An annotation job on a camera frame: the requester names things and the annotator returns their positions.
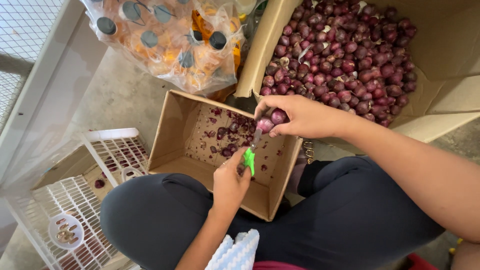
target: leg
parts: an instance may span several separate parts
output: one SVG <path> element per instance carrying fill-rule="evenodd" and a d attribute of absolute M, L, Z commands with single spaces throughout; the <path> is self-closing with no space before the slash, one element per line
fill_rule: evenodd
<path fill-rule="evenodd" d="M 173 270 L 202 227 L 213 197 L 184 174 L 153 174 L 131 179 L 102 202 L 103 233 L 121 253 L 147 270 Z M 228 233 L 264 226 L 239 211 Z"/>
<path fill-rule="evenodd" d="M 309 197 L 273 221 L 263 234 L 269 244 L 260 242 L 257 261 L 372 270 L 444 231 L 367 157 L 332 162 L 314 181 L 302 179 L 298 191 Z"/>

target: metal mesh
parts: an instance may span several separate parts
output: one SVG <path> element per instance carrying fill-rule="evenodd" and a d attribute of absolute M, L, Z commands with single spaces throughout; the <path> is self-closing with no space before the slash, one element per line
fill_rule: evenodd
<path fill-rule="evenodd" d="M 0 134 L 63 0 L 0 1 Z"/>

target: cardboard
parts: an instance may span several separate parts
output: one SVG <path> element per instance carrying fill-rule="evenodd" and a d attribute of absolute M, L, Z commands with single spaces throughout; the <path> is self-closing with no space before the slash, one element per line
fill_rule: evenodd
<path fill-rule="evenodd" d="M 221 108 L 220 115 L 211 112 Z M 227 110 L 250 118 L 253 115 L 225 104 L 199 96 L 170 90 L 158 124 L 152 153 L 148 161 L 149 173 L 184 173 L 200 181 L 213 191 L 213 173 L 226 160 L 220 153 L 212 153 L 211 146 L 221 149 L 231 140 L 240 146 L 245 141 L 240 135 L 204 136 L 204 132 L 228 127 L 231 118 Z M 263 135 L 255 150 L 255 176 L 242 202 L 242 208 L 266 221 L 275 216 L 285 191 L 291 170 L 295 165 L 302 139 L 296 136 L 270 138 Z"/>
<path fill-rule="evenodd" d="M 255 96 L 295 7 L 302 0 L 270 0 L 258 26 L 252 48 L 239 79 L 236 97 Z M 390 128 L 419 141 L 431 142 L 480 117 L 480 2 L 475 0 L 368 0 L 379 9 L 395 6 L 409 17 L 418 32 L 409 49 L 416 64 L 417 91 Z M 348 143 L 323 141 L 356 154 Z"/>

